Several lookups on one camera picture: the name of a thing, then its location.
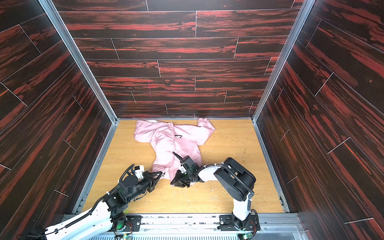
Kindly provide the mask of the pink zip jacket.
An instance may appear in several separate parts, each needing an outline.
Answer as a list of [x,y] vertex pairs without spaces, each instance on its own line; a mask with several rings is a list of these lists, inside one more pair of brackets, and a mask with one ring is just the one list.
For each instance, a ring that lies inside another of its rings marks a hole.
[[163,172],[164,178],[173,180],[179,170],[181,157],[189,156],[198,165],[202,165],[199,146],[209,139],[215,127],[208,119],[198,119],[196,126],[174,125],[174,123],[138,120],[134,138],[140,143],[150,143],[156,152],[153,172]]

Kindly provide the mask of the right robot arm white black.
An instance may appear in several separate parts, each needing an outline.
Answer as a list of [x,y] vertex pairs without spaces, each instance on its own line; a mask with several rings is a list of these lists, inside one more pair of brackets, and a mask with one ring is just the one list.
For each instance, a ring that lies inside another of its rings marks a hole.
[[251,204],[256,183],[255,176],[233,158],[219,164],[198,166],[190,156],[173,153],[181,163],[171,184],[175,187],[190,187],[191,184],[218,181],[234,200],[230,226],[245,230],[251,219]]

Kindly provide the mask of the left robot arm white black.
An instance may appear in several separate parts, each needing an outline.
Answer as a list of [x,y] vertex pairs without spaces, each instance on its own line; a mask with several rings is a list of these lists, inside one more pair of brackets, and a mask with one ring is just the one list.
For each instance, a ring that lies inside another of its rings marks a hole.
[[105,233],[125,218],[124,210],[139,196],[155,189],[163,173],[145,171],[139,180],[126,170],[118,184],[100,197],[88,211],[47,228],[36,227],[28,234],[19,234],[18,240],[88,240]]

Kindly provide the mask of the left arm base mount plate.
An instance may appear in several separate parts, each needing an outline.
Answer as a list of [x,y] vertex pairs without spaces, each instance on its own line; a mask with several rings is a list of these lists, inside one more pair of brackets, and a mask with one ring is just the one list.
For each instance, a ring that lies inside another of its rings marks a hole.
[[113,232],[138,232],[142,223],[140,215],[120,215],[113,219]]

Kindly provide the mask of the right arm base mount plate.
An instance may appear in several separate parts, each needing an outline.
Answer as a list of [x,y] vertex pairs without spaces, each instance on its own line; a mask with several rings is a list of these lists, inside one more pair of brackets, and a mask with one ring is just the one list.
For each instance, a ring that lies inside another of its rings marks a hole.
[[233,214],[220,215],[220,225],[217,227],[221,231],[260,231],[259,217],[249,214],[245,220],[241,221]]

